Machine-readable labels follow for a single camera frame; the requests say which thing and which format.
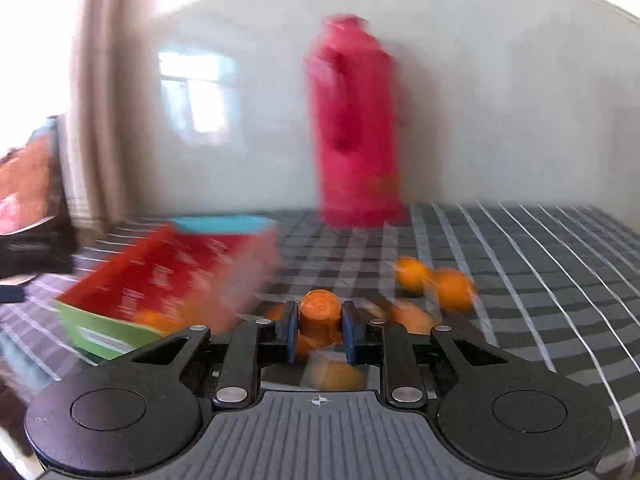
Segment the red cardboard box tray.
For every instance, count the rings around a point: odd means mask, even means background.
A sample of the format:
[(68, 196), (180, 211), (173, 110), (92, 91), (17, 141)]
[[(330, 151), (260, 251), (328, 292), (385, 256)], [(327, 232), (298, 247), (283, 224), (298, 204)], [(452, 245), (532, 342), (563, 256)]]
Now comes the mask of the red cardboard box tray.
[(276, 275), (278, 231), (266, 217), (173, 218), (53, 304), (70, 342), (106, 360), (194, 324), (225, 332)]

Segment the black white checkered tablecloth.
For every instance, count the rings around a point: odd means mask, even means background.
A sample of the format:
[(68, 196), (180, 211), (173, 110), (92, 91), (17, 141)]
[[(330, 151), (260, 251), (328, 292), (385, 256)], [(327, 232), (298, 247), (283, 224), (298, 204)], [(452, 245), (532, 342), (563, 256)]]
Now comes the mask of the black white checkered tablecloth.
[[(276, 214), (280, 269), (261, 302), (324, 288), (368, 304), (402, 297), (401, 256), (457, 268), (474, 282), (474, 324), (495, 346), (547, 362), (611, 402), (612, 441), (603, 479), (639, 474), (639, 237), (589, 206), (414, 205), (399, 226), (336, 230), (311, 211)], [(1, 309), (3, 478), (40, 467), (24, 436), (27, 403), (52, 380), (96, 364), (66, 336), (53, 301), (98, 264), (151, 231), (153, 217), (116, 226), (75, 258), (71, 274), (47, 274), (21, 304)]]

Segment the wooden sofa with cushion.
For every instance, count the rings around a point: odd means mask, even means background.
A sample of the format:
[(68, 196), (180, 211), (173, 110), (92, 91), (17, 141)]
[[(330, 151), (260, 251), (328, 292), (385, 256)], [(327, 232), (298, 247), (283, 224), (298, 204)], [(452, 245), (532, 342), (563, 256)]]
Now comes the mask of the wooden sofa with cushion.
[(61, 164), (60, 118), (51, 116), (1, 159), (1, 277), (69, 274), (76, 233)]

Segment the beige curtain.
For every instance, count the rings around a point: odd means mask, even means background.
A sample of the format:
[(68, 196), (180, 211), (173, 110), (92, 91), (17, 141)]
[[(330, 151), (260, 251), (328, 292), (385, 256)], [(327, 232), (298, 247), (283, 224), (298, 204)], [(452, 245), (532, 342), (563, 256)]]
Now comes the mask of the beige curtain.
[(148, 72), (142, 36), (153, 0), (81, 0), (70, 58), (62, 163), (76, 229), (96, 234), (134, 212), (142, 112), (137, 90)]

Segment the red thermos flask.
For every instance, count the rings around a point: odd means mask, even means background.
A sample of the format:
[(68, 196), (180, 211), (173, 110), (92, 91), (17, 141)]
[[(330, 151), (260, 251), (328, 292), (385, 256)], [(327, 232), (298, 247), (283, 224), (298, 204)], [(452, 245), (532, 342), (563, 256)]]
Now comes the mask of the red thermos flask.
[(305, 60), (321, 219), (380, 228), (401, 217), (392, 57), (354, 14), (329, 16)]

